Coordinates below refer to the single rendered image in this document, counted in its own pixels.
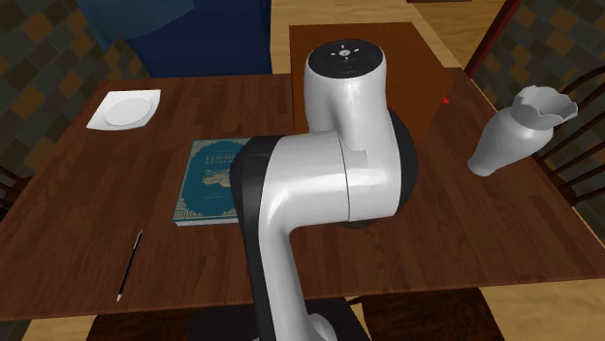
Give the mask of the dark wooden chair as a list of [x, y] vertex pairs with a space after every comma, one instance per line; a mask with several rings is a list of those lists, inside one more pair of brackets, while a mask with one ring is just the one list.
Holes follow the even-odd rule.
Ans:
[[27, 184], [31, 181], [32, 177], [22, 178], [1, 166], [0, 174], [14, 182], [12, 185], [7, 185], [0, 181], [0, 190], [6, 192], [5, 196], [0, 199], [0, 205], [10, 209], [15, 204], [16, 200], [25, 189]]
[[478, 288], [362, 295], [372, 341], [505, 341]]
[[196, 309], [98, 315], [86, 341], [188, 341], [185, 320]]
[[[588, 73], [577, 77], [570, 84], [566, 85], [561, 91], [562, 94], [569, 95], [575, 89], [582, 86], [584, 83], [588, 82], [593, 78], [598, 78], [600, 76], [605, 75], [605, 65], [600, 66], [598, 68], [589, 71]], [[591, 91], [578, 105], [578, 112], [586, 109], [590, 104], [592, 104], [596, 99], [603, 96], [605, 94], [605, 80], [598, 85], [593, 91]], [[551, 149], [544, 152], [543, 154], [534, 153], [532, 155], [533, 160], [537, 164], [537, 166], [545, 173], [545, 175], [550, 179], [552, 184], [557, 188], [557, 190], [561, 193], [561, 195], [566, 199], [566, 201], [573, 207], [579, 202], [585, 202], [595, 197], [599, 197], [605, 194], [605, 185], [601, 185], [596, 189], [592, 189], [589, 192], [586, 192], [582, 195], [577, 195], [573, 189], [573, 186], [583, 183], [584, 181], [591, 179], [593, 177], [598, 176], [600, 173], [605, 172], [605, 164], [600, 165], [592, 170], [586, 171], [578, 176], [575, 176], [572, 179], [565, 180], [560, 177], [560, 174], [564, 171], [568, 171], [576, 167], [578, 164], [584, 162], [587, 159], [590, 159], [595, 154], [600, 152], [605, 148], [605, 139], [600, 141], [598, 144], [587, 148], [581, 154], [575, 156], [570, 161], [564, 163], [563, 165], [556, 167], [554, 169], [550, 168], [546, 161], [548, 161], [553, 155], [560, 152], [562, 149], [571, 144], [574, 140], [579, 138], [581, 135], [588, 132], [590, 129], [596, 127], [601, 122], [605, 121], [605, 109], [602, 110], [599, 114], [597, 114], [594, 118], [584, 124], [581, 128], [576, 130], [573, 134], [567, 136], [565, 139], [554, 145]]]

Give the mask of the brown wooden table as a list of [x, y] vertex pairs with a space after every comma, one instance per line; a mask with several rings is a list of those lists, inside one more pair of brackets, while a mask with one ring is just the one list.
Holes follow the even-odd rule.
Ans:
[[[532, 160], [468, 170], [491, 107], [462, 70], [446, 81], [397, 216], [293, 232], [306, 298], [605, 278], [605, 247]], [[145, 126], [86, 128], [110, 91], [147, 89], [161, 97]], [[180, 228], [172, 213], [194, 140], [292, 128], [287, 75], [102, 82], [0, 222], [0, 321], [249, 302], [239, 228]]]

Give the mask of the black pen with silver tip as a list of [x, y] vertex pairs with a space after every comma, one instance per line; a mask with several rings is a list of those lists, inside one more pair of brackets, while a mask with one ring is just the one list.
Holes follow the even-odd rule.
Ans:
[[120, 283], [120, 286], [119, 286], [119, 289], [118, 289], [118, 292], [117, 292], [117, 295], [116, 295], [116, 302], [119, 302], [120, 299], [123, 296], [123, 292], [124, 292], [124, 289], [125, 289], [125, 286], [126, 286], [126, 283], [127, 283], [127, 280], [128, 280], [128, 276], [129, 276], [129, 273], [131, 271], [132, 264], [133, 264], [134, 259], [136, 257], [137, 250], [138, 250], [138, 247], [139, 247], [139, 244], [141, 242], [142, 237], [143, 237], [143, 230], [140, 230], [138, 232], [137, 238], [136, 238], [134, 246], [132, 248], [132, 252], [130, 254], [130, 258], [129, 258], [128, 263], [126, 265], [126, 268], [125, 268], [125, 271], [124, 271], [124, 274], [123, 274], [123, 278], [121, 280], [121, 283]]

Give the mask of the white square plate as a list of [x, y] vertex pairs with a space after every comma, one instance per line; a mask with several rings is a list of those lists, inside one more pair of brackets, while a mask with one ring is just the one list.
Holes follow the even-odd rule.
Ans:
[[159, 107], [160, 89], [110, 91], [86, 125], [89, 130], [125, 131], [145, 126]]

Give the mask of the teal book with gold ornament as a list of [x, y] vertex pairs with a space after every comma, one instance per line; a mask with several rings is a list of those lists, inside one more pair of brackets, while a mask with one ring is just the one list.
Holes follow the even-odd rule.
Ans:
[[194, 227], [238, 221], [230, 168], [248, 142], [247, 138], [193, 141], [173, 214], [175, 224]]

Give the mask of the white vase with wavy rim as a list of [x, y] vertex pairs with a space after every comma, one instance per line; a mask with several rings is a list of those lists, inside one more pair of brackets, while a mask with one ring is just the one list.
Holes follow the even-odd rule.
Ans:
[[578, 105], [567, 95], [548, 86], [528, 86], [490, 119], [467, 165], [473, 173], [489, 176], [543, 148], [557, 125], [577, 115]]

